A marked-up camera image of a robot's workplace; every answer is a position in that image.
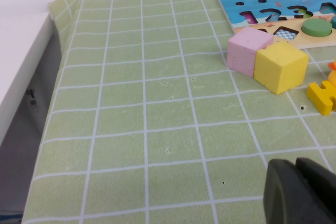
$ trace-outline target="green tablecloth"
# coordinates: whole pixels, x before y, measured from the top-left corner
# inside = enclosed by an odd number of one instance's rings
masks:
[[[24,223],[264,223],[267,162],[336,170],[335,114],[225,66],[217,0],[56,0],[62,61]]]

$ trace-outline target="yellow puzzle piece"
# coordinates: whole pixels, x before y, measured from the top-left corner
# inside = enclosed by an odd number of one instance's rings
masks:
[[[330,81],[322,81],[322,86],[317,83],[308,85],[307,97],[322,115],[329,115],[331,109],[336,111],[336,88]]]
[[[260,49],[256,54],[253,78],[274,94],[301,85],[309,56],[285,41]]]

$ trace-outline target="white grid line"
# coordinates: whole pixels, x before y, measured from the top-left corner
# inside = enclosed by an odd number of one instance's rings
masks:
[[[251,201],[251,200],[262,200],[262,196],[249,196],[249,197],[236,197],[236,198],[226,198],[226,199],[215,199],[214,202],[216,204],[220,203],[228,203],[228,202],[237,202],[237,201]],[[173,204],[173,205],[163,205],[163,206],[154,206],[149,207],[149,211],[154,210],[162,210],[162,209],[172,209],[172,208],[181,208],[181,207],[191,207],[191,206],[204,206],[210,205],[210,201],[195,201],[195,202],[188,202],[188,203],[181,203],[181,204]],[[145,208],[135,208],[125,211],[116,211],[116,212],[106,212],[106,213],[99,213],[93,215],[85,215],[85,219],[91,218],[100,218],[100,217],[109,217],[109,216],[117,216],[117,215],[126,215],[126,214],[134,214],[137,212],[143,212]],[[29,223],[36,223],[42,221],[71,221],[71,220],[79,220],[80,216],[69,216],[69,217],[44,217],[44,218],[36,218],[25,221],[26,224]]]
[[[328,145],[321,147],[324,150],[332,150],[336,149],[336,145]],[[285,149],[285,150],[277,150],[277,151],[266,151],[263,154],[266,155],[275,155],[275,154],[282,154],[282,153],[291,153],[291,152],[302,152],[302,151],[318,151],[319,148],[316,146],[309,146],[309,147],[300,147],[300,148],[292,148],[292,149]],[[209,157],[205,158],[205,162],[213,162],[213,161],[221,161],[221,160],[228,160],[228,159],[237,159],[237,158],[250,158],[250,157],[260,157],[260,153],[250,153],[250,154],[241,154],[241,155],[232,155],[232,156],[221,156],[221,157]],[[184,165],[184,164],[194,164],[194,163],[202,163],[203,159],[188,159],[188,160],[181,160],[181,161],[174,161],[174,162],[167,162],[167,163],[152,163],[147,165],[137,165],[137,166],[126,166],[126,167],[119,167],[119,168],[105,168],[105,169],[98,169],[98,170],[91,170],[90,174],[100,174],[100,173],[114,173],[114,172],[122,172],[125,170],[133,170],[133,169],[144,169],[146,167],[158,167],[158,166],[173,166],[173,165]],[[60,172],[60,173],[46,173],[42,175],[38,175],[33,178],[33,181],[49,178],[49,177],[57,177],[57,176],[72,176],[72,175],[85,175],[87,171],[79,171],[79,172]]]
[[[310,116],[318,116],[321,115],[320,113],[308,113],[300,115],[304,118],[310,117]],[[261,119],[250,119],[251,123],[257,123],[257,122],[265,122],[270,120],[285,120],[285,119],[299,119],[299,115],[289,115],[289,116],[272,116],[269,118],[261,118]],[[225,124],[236,124],[236,123],[247,123],[246,120],[238,120],[238,121],[222,121],[222,122],[216,122],[216,123],[200,123],[198,124],[199,127],[210,127],[210,126],[219,126],[219,125],[225,125]],[[171,128],[162,128],[162,129],[151,129],[147,130],[147,132],[163,132],[163,131],[174,131],[174,130],[183,130],[188,128],[195,127],[194,124],[191,125],[185,125],[185,126],[177,126],[177,127],[171,127]],[[122,133],[115,133],[115,134],[105,134],[105,135],[96,135],[96,138],[102,138],[102,137],[115,137],[115,136],[125,136],[125,135],[132,135],[137,133],[143,133],[143,131],[133,131],[133,132],[122,132]],[[71,140],[78,140],[78,139],[89,139],[92,138],[92,136],[79,136],[79,137],[57,137],[57,138],[51,138],[46,141],[43,141],[41,145],[45,143],[50,143],[54,141],[71,141]]]
[[[67,5],[67,8],[68,8],[68,10],[69,10],[70,19],[72,19],[72,12],[71,12],[70,6],[69,6],[69,4],[68,4],[68,1],[67,1],[67,0],[65,0],[65,3],[66,3],[66,5]]]
[[[208,20],[209,20],[209,22],[210,22],[211,19],[210,19],[210,16],[209,16],[209,14],[208,14],[208,12],[207,12],[207,10],[206,10],[206,7],[205,7],[205,4],[204,4],[204,3],[203,3],[203,7],[204,7],[205,14],[207,15],[207,18],[208,18]],[[213,33],[214,33],[214,35],[215,35],[217,44],[218,44],[218,46],[219,46],[219,48],[220,48],[220,42],[219,42],[219,40],[218,40],[218,37],[216,36],[216,31],[215,31],[215,29],[214,29],[212,23],[210,23],[210,25],[211,25],[211,29],[212,29],[212,31],[213,31]],[[226,65],[226,60],[225,60],[225,57],[224,57],[224,53],[222,53],[222,59],[223,59],[224,64]],[[246,109],[245,109],[245,106],[244,106],[244,104],[243,104],[242,98],[241,98],[241,96],[240,96],[240,94],[239,94],[239,89],[238,89],[236,80],[235,80],[235,78],[233,77],[232,72],[229,72],[229,75],[230,75],[231,81],[232,81],[232,83],[233,83],[233,85],[234,85],[235,91],[236,91],[236,93],[237,93],[237,98],[238,98],[240,107],[242,108],[244,117],[245,117],[245,119],[246,119],[246,121],[247,121],[249,130],[250,130],[251,135],[252,135],[252,138],[253,138],[253,140],[254,140],[254,142],[255,142],[256,148],[257,148],[258,152],[260,153],[260,157],[261,157],[261,159],[262,159],[262,161],[263,161],[265,167],[267,168],[267,161],[266,161],[266,159],[265,159],[265,156],[264,156],[263,153],[262,153],[263,151],[261,150],[261,147],[260,147],[260,145],[259,145],[257,136],[256,136],[256,134],[255,134],[255,132],[254,132],[254,130],[253,130],[253,127],[252,127],[252,125],[251,125],[249,116],[248,116],[248,114],[247,114],[247,112],[246,112]]]
[[[185,40],[192,40],[192,39],[209,39],[209,38],[216,38],[216,37],[221,37],[221,36],[230,36],[232,34],[221,34],[221,35],[216,35],[216,36],[204,36],[204,37],[193,37],[193,38],[185,38],[181,39],[181,41]],[[165,40],[165,41],[153,41],[153,42],[145,42],[145,45],[150,45],[150,44],[161,44],[165,42],[178,42],[178,39],[172,39],[172,40]],[[121,46],[110,46],[108,48],[120,48],[120,47],[132,47],[132,46],[141,46],[141,43],[138,44],[128,44],[128,45],[121,45]],[[76,49],[103,49],[104,47],[73,47],[70,50],[76,50]]]
[[[222,72],[227,72],[227,71],[226,70],[222,70],[222,71],[218,71],[216,73],[222,73]],[[293,89],[294,90],[295,89],[306,89],[307,87],[308,86],[298,86],[298,87],[295,87]],[[203,96],[200,96],[200,97],[192,97],[191,99],[193,99],[193,100],[200,100],[200,99],[211,99],[211,98],[219,98],[219,97],[233,97],[233,96],[238,95],[238,94],[246,94],[246,93],[254,93],[254,92],[269,92],[269,90],[267,90],[267,89],[251,89],[251,90],[239,91],[238,93],[237,92],[233,92],[233,93],[225,93],[225,94],[203,95]],[[150,104],[162,104],[162,103],[181,102],[181,101],[188,101],[188,100],[189,100],[189,98],[167,99],[167,100],[159,100],[159,101],[151,101],[151,102],[146,101],[145,104],[146,105],[150,105]],[[134,107],[134,106],[140,106],[142,104],[143,104],[143,102],[141,102],[141,103],[133,103],[133,104],[123,104],[123,105],[101,106],[99,109],[103,110],[103,109],[115,109],[115,108],[129,108],[129,107]],[[80,109],[54,110],[48,116],[53,115],[53,114],[57,114],[57,113],[63,113],[63,112],[94,111],[96,109],[97,108],[80,108]]]
[[[200,55],[200,54],[202,54],[202,53],[185,54],[184,56],[196,56],[196,55]],[[219,54],[221,54],[221,51],[218,51],[218,52],[215,52],[215,53],[210,53],[209,55],[219,55]],[[145,59],[145,62],[168,60],[168,59],[174,59],[174,58],[178,58],[178,57],[180,57],[180,55],[165,56],[165,57],[156,58],[156,59]],[[308,65],[316,65],[318,67],[318,69],[321,71],[323,77],[325,77],[327,79],[328,78],[327,75],[323,72],[323,70],[321,69],[321,67],[318,64],[329,63],[329,62],[331,62],[331,60],[315,61],[311,55],[310,55],[310,57],[311,57],[311,62],[308,62]],[[109,62],[109,63],[106,63],[106,65],[122,65],[122,64],[141,63],[141,62],[142,62],[142,60],[129,60],[129,61]],[[80,68],[80,67],[98,67],[98,66],[102,66],[102,63],[73,64],[73,65],[63,66],[62,68]]]
[[[106,55],[108,50],[108,44],[109,44],[109,31],[111,27],[111,19],[112,19],[112,9],[113,9],[113,1],[111,0],[111,7],[110,7],[110,19],[108,24],[108,31],[105,41],[105,51],[104,51],[104,59],[103,59],[103,65],[101,70],[101,77],[100,77],[100,86],[99,86],[99,93],[98,93],[98,99],[97,99],[97,108],[96,108],[96,117],[93,125],[93,137],[91,139],[91,146],[90,146],[90,152],[89,152],[89,158],[88,158],[88,169],[85,179],[85,186],[84,186],[84,192],[83,192],[83,199],[82,199],[82,206],[80,211],[80,220],[79,224],[83,224],[83,219],[85,215],[85,207],[86,207],[86,200],[87,200],[87,194],[88,194],[88,188],[89,188],[89,181],[90,181],[90,171],[92,167],[92,157],[93,157],[93,148],[94,143],[96,141],[96,135],[97,135],[97,128],[98,128],[98,118],[99,118],[99,111],[100,111],[100,102],[101,102],[101,93],[103,88],[103,82],[104,82],[104,71],[105,71],[105,62],[106,62]]]
[[[322,69],[320,68],[320,66],[319,66],[318,64],[316,64],[315,59],[311,56],[311,54],[308,52],[308,50],[305,49],[305,52],[309,55],[309,58],[313,61],[313,63],[315,64],[315,66],[321,71],[321,73],[324,75],[324,77],[326,77],[325,74],[323,73]],[[308,134],[309,134],[310,137],[313,139],[313,141],[314,141],[316,147],[318,148],[318,150],[319,150],[319,152],[320,152],[320,154],[321,154],[321,156],[322,156],[322,159],[323,159],[323,161],[325,162],[327,168],[328,168],[330,171],[333,172],[333,169],[332,169],[332,167],[331,167],[329,161],[327,160],[327,157],[325,156],[323,150],[321,149],[321,146],[320,146],[320,144],[319,144],[319,141],[316,139],[314,133],[312,132],[312,130],[310,129],[310,127],[309,127],[308,124],[306,123],[305,119],[303,118],[302,114],[301,114],[300,111],[298,110],[297,106],[295,105],[295,103],[294,103],[294,101],[293,101],[293,99],[292,99],[292,97],[290,96],[290,94],[289,94],[288,91],[286,91],[286,96],[288,97],[290,103],[292,104],[292,106],[293,106],[295,112],[299,115],[300,120],[301,120],[302,124],[304,125],[304,127],[306,128]]]
[[[84,1],[82,1],[81,6],[80,6],[80,8],[79,8],[79,14],[80,14],[81,9],[82,9],[82,7],[83,7],[83,3],[84,3]],[[77,21],[76,21],[76,25],[75,25],[75,31],[76,31],[76,28],[77,28],[78,20],[79,20],[79,15],[77,16]],[[71,39],[71,41],[70,41],[69,48],[71,48],[72,42],[73,42],[73,40],[74,40],[74,36],[75,36],[75,34],[72,35],[72,39]],[[70,53],[70,50],[67,50],[67,54],[66,54],[66,56],[65,56],[65,57],[66,57],[66,58],[65,58],[65,65],[66,65],[66,63],[67,63],[67,61],[68,61],[69,53]],[[58,85],[57,85],[57,88],[60,87],[60,84],[61,84],[61,81],[62,81],[62,78],[63,78],[64,71],[61,71],[60,74],[61,74],[61,76],[60,76],[60,80],[59,80],[59,83],[58,83]],[[55,98],[54,98],[54,100],[53,100],[53,102],[52,102],[51,110],[50,110],[50,111],[53,111],[54,108],[55,108],[55,103],[56,103],[56,100],[57,100],[58,89],[56,89],[54,92],[55,92]],[[48,131],[48,129],[49,129],[50,119],[51,119],[51,117],[49,117],[49,118],[46,119],[46,125],[45,125],[45,129],[44,129],[44,134],[43,134],[43,136],[42,136],[42,142],[44,142],[45,137],[46,137],[46,133],[47,133],[47,131]],[[37,164],[38,164],[39,159],[40,159],[40,157],[41,157],[42,149],[43,149],[43,145],[40,145],[40,147],[39,147],[39,151],[38,151],[38,155],[37,155],[37,157],[36,157],[36,162],[35,162],[35,168],[34,168],[34,172],[33,172],[33,177],[34,177],[35,174],[36,174]],[[29,200],[29,197],[30,197],[30,193],[32,192],[31,190],[32,190],[32,189],[30,188],[30,189],[29,189],[29,192],[28,192],[28,196],[27,196],[27,199],[28,199],[28,200]]]
[[[149,224],[149,176],[148,176],[148,138],[147,138],[147,99],[146,99],[146,72],[145,72],[145,51],[143,36],[143,6],[141,5],[141,58],[142,58],[142,106],[143,106],[143,148],[144,148],[144,173],[145,173],[145,223]]]
[[[214,10],[222,10],[220,7],[215,8],[215,9],[208,9],[208,11],[214,11]],[[188,13],[197,13],[197,12],[203,12],[202,10],[188,10],[185,12],[179,12],[175,13],[176,15],[180,14],[188,14]],[[144,18],[152,18],[152,17],[163,17],[163,16],[171,16],[171,13],[168,14],[156,14],[156,15],[146,15],[143,16]],[[140,18],[140,17],[128,17],[128,18],[114,18],[113,20],[127,20],[127,19],[135,19],[135,18]],[[108,19],[101,19],[101,20],[96,20],[96,19],[81,19],[79,22],[107,22]]]
[[[222,21],[212,21],[212,23],[223,23]],[[186,24],[186,25],[178,25],[178,27],[185,27],[185,26],[198,26],[198,25],[204,25],[204,24],[209,24],[209,22],[200,22],[200,23],[193,23],[193,24]],[[162,29],[167,29],[167,28],[175,28],[175,26],[162,26],[162,27],[153,27],[153,28],[144,28],[144,29],[132,29],[132,30],[123,30],[123,31],[111,31],[109,34],[122,34],[122,33],[129,33],[133,31],[151,31],[151,30],[162,30]],[[76,33],[76,35],[105,35],[106,33],[93,33],[93,32],[80,32]]]
[[[68,3],[66,2],[67,4],[67,8],[65,8],[62,12],[60,12],[55,18],[54,20],[57,20],[66,10],[68,10],[68,8],[70,9],[70,6],[72,6],[77,0],[74,0],[72,1],[69,5]]]
[[[319,152],[320,152],[320,154],[321,154],[321,156],[322,156],[322,159],[323,159],[323,161],[325,162],[327,168],[328,168],[330,171],[333,172],[333,169],[331,168],[331,165],[330,165],[329,161],[327,160],[327,158],[326,158],[326,156],[325,156],[325,154],[324,154],[324,152],[323,152],[323,150],[322,150],[322,148],[321,148],[319,142],[317,141],[317,139],[316,139],[314,133],[311,131],[310,127],[309,127],[308,124],[306,123],[306,121],[305,121],[305,119],[303,118],[302,114],[300,113],[300,111],[299,111],[298,108],[296,107],[296,105],[295,105],[295,103],[294,103],[292,97],[289,95],[288,91],[286,91],[286,95],[287,95],[287,97],[288,97],[290,103],[292,104],[293,108],[295,109],[295,112],[296,112],[297,115],[299,116],[299,118],[300,118],[302,124],[303,124],[304,127],[306,128],[308,134],[310,135],[310,137],[311,137],[312,140],[314,141],[314,143],[315,143],[317,149],[319,150]]]
[[[215,222],[215,224],[218,224],[218,216],[217,216],[216,205],[215,205],[215,202],[214,202],[214,194],[213,194],[213,191],[212,191],[211,181],[210,181],[208,169],[207,169],[207,166],[206,166],[205,155],[204,155],[204,150],[203,150],[203,143],[202,143],[202,138],[201,138],[201,134],[200,134],[200,129],[198,127],[198,120],[197,120],[197,116],[196,116],[194,100],[192,99],[193,95],[192,95],[190,81],[189,81],[189,78],[188,78],[187,67],[186,67],[186,63],[185,63],[185,59],[184,59],[184,55],[183,55],[183,48],[182,48],[182,43],[181,43],[181,40],[180,40],[180,32],[179,32],[176,17],[175,17],[173,0],[170,0],[170,2],[171,2],[171,8],[172,8],[172,11],[173,11],[175,30],[176,30],[176,34],[177,34],[177,38],[178,38],[178,43],[179,43],[179,48],[180,48],[180,53],[181,53],[181,58],[182,58],[182,63],[183,63],[185,80],[186,80],[187,88],[188,88],[188,96],[189,96],[190,105],[191,105],[192,114],[193,114],[193,119],[194,119],[194,123],[195,123],[196,135],[197,135],[197,140],[198,140],[198,147],[200,148],[199,152],[200,152],[201,158],[202,158],[202,164],[203,164],[203,170],[204,170],[204,175],[205,175],[205,180],[206,180],[206,186],[207,186],[207,189],[208,189],[209,199],[210,199],[210,202],[211,202],[211,208],[212,208],[212,212],[213,212],[214,222]]]

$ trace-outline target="dark gap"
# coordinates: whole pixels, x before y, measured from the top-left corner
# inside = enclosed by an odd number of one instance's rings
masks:
[[[264,9],[264,10],[261,10],[260,12],[261,13],[268,13],[268,12],[273,13],[266,18],[266,22],[279,20],[280,19],[279,16],[281,15],[281,11],[277,9],[273,9],[273,8]]]
[[[246,11],[239,14],[242,15],[250,25],[258,23],[257,19],[254,17],[251,11]]]
[[[34,93],[33,93],[33,90],[32,90],[32,89],[30,89],[30,90],[29,90],[29,93],[30,93],[30,95],[31,95],[31,98],[33,98],[33,99],[34,99],[34,98],[35,98],[35,96],[34,96]]]
[[[329,13],[336,14],[336,6],[332,3],[322,3],[321,7],[320,7],[320,13],[322,13],[322,14],[329,14]]]
[[[287,7],[288,9],[292,10],[292,9],[303,9],[306,11],[306,14],[308,14],[310,17],[312,17],[314,14],[310,11],[307,10],[306,7],[302,6],[302,5],[293,5],[293,6],[289,6]],[[294,15],[294,18],[303,18],[304,13],[299,13],[299,10],[294,10],[295,13],[297,13],[298,15]]]

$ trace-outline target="blue puzzle board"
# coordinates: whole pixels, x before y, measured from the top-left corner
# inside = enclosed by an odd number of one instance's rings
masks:
[[[233,30],[256,23],[336,14],[336,0],[219,0],[219,2]]]

